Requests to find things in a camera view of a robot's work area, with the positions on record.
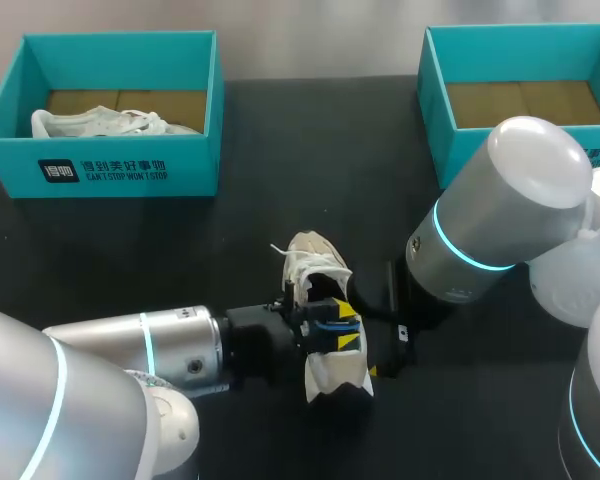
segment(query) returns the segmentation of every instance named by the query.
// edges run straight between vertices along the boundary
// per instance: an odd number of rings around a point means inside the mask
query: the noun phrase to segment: glowing blue ring
[[[49,420],[47,420],[47,425],[44,427],[40,442],[38,442],[38,446],[33,452],[27,468],[24,469],[24,472],[20,476],[20,480],[31,480],[40,466],[40,462],[42,462],[44,454],[49,447],[49,443],[51,443],[53,432],[55,432],[56,426],[58,425],[60,410],[62,410],[62,403],[64,402],[64,394],[67,390],[67,358],[64,355],[64,350],[62,350],[60,343],[58,343],[55,338],[49,338],[53,342],[53,346],[56,349],[56,357],[58,357],[58,382],[56,384],[56,394],[53,398]]]
[[[580,439],[580,442],[582,443],[582,446],[584,447],[586,452],[591,457],[591,460],[593,460],[593,462],[598,466],[598,468],[600,468],[600,461],[593,454],[593,452],[587,445],[587,442],[584,441],[584,438],[582,437],[582,434],[580,433],[580,429],[578,428],[578,423],[576,422],[576,416],[573,414],[573,400],[571,398],[572,397],[571,391],[573,388],[573,377],[575,374],[576,374],[576,371],[574,370],[573,373],[571,374],[571,382],[569,382],[569,410],[571,410],[571,420],[573,421],[573,428],[575,428],[576,433],[578,434],[578,438]]]
[[[509,265],[507,267],[492,267],[491,265],[485,265],[484,263],[476,262],[473,258],[469,257],[468,255],[466,255],[466,254],[462,253],[460,250],[458,250],[453,245],[453,243],[451,243],[451,241],[447,238],[447,236],[444,234],[444,232],[442,231],[442,227],[440,227],[440,222],[438,222],[438,202],[439,201],[440,201],[440,199],[438,199],[436,201],[436,204],[433,206],[433,224],[436,226],[438,235],[440,235],[440,238],[442,239],[444,244],[447,247],[449,247],[449,250],[451,250],[453,253],[455,253],[457,257],[459,257],[461,260],[464,260],[471,266],[474,266],[476,268],[481,268],[483,270],[489,270],[490,272],[502,272],[504,270],[509,270],[510,268],[515,267],[515,265]]]
[[[153,355],[153,342],[151,340],[151,332],[149,331],[149,320],[146,313],[140,314],[140,326],[144,333],[144,346],[147,350],[147,372],[150,375],[156,374],[156,361]]]

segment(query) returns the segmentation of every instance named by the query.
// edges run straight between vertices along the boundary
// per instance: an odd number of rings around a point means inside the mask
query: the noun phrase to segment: black tabletop
[[[415,78],[228,82],[215,199],[14,201],[0,186],[0,311],[44,328],[263,303],[283,264],[270,243],[314,229],[354,270],[378,265],[439,193]],[[423,333],[418,366],[374,379],[351,428],[293,387],[196,400],[202,478],[564,479],[558,412],[583,335],[535,304],[519,266]]]

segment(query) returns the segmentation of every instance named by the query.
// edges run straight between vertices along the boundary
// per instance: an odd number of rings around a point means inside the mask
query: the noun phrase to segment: robotic arm
[[[290,283],[220,317],[187,307],[41,333],[0,313],[0,480],[196,478],[188,397],[293,379],[353,323],[335,300],[296,305]]]

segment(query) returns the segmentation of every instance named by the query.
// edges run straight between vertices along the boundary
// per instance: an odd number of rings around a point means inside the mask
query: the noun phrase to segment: teal cardboard box
[[[62,90],[204,90],[204,132],[31,138]],[[13,198],[213,196],[223,107],[215,32],[26,35],[0,85],[0,180]]]
[[[525,104],[529,90],[525,85],[542,92],[548,82],[559,82],[567,89],[586,82],[593,108],[600,110],[600,24],[427,28],[418,72],[418,97],[441,187],[449,185],[495,126],[460,128],[448,87],[487,82],[500,86],[519,82],[523,87],[520,108],[529,108],[527,114],[534,116],[542,115],[534,114],[537,105],[529,105],[528,101]],[[536,95],[540,103],[542,96]],[[507,101],[515,103],[511,96]],[[557,108],[564,107],[561,103],[555,102]],[[573,110],[577,115],[578,108]],[[600,166],[600,124],[558,124],[582,145],[593,165]]]

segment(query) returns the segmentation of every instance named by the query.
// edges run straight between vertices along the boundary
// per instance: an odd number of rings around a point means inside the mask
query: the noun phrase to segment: shoelace
[[[167,122],[162,120],[156,112],[145,113],[140,110],[123,110],[123,115],[131,117],[131,121],[120,124],[120,133],[136,132],[142,133],[164,133],[167,130]]]
[[[298,255],[300,257],[292,264],[291,271],[289,272],[291,279],[300,286],[303,286],[309,275],[313,275],[314,273],[323,273],[335,280],[343,280],[342,284],[347,283],[352,273],[348,268],[340,266],[336,257],[330,253],[311,253],[301,250],[285,251],[279,249],[273,243],[271,244],[271,248],[285,257],[289,255]]]

